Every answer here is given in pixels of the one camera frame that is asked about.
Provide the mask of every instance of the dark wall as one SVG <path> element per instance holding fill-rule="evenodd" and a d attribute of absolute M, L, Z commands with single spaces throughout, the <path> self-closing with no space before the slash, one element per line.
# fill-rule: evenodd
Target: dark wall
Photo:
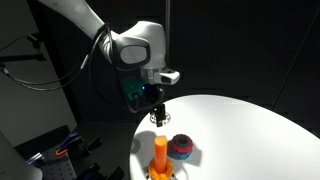
<path fill-rule="evenodd" d="M 165 25 L 164 0 L 90 0 L 88 3 L 118 33 L 139 20 Z M 182 77 L 177 85 L 167 88 L 169 99 L 200 93 L 234 97 L 268 109 L 274 106 L 277 113 L 305 128 L 320 127 L 316 108 L 320 98 L 317 91 L 319 19 L 279 101 L 274 104 L 319 1 L 172 0 L 171 3 L 169 67 L 180 71 Z M 63 66 L 70 69 L 83 58 L 89 39 L 68 20 L 44 9 Z M 99 52 L 95 63 L 95 76 L 104 96 L 121 103 L 111 67 Z M 72 91 L 82 120 L 140 118 L 104 103 L 94 93 L 86 73 L 72 85 Z"/>

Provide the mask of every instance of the round table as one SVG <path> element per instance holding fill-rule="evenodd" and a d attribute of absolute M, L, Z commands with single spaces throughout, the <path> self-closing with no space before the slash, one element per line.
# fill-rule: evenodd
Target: round table
<path fill-rule="evenodd" d="M 241 100 L 191 95 L 164 103 L 171 120 L 157 128 L 147 115 L 130 153 L 132 180 L 146 179 L 153 140 L 192 138 L 186 160 L 170 159 L 179 180 L 319 180 L 320 140 L 290 120 Z"/>

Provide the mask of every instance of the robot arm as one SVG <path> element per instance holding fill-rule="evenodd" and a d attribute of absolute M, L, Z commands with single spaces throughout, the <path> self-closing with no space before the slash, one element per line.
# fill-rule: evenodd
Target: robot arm
<path fill-rule="evenodd" d="M 94 39 L 104 22 L 92 11 L 85 0 L 39 0 L 77 25 L 91 39 Z M 175 84 L 180 73 L 166 67 L 165 35 L 160 24 L 140 21 L 122 34 L 112 32 L 112 39 L 118 48 L 119 66 L 124 69 L 139 66 L 141 77 L 149 84 Z M 150 50 L 141 46 L 146 42 Z M 109 37 L 100 44 L 105 57 L 110 60 Z"/>

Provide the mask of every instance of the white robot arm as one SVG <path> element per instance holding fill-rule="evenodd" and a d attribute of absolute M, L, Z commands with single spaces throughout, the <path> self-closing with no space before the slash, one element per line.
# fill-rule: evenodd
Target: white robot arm
<path fill-rule="evenodd" d="M 98 30 L 104 25 L 104 22 L 92 11 L 85 0 L 38 1 L 68 18 L 91 39 L 94 39 Z M 116 45 L 121 47 L 117 54 L 121 60 L 120 64 L 125 68 L 141 65 L 141 77 L 147 83 L 173 85 L 179 80 L 180 73 L 166 67 L 165 35 L 160 24 L 139 21 L 126 32 L 122 34 L 112 32 L 111 35 Z M 139 42 L 148 43 L 150 50 L 141 46 Z M 104 38 L 100 48 L 110 61 L 109 37 Z"/>

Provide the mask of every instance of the orange block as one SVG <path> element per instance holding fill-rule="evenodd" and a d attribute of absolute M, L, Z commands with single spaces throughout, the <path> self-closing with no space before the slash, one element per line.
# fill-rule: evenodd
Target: orange block
<path fill-rule="evenodd" d="M 167 168 L 167 146 L 166 136 L 157 136 L 154 139 L 154 169 L 158 173 L 164 173 Z"/>

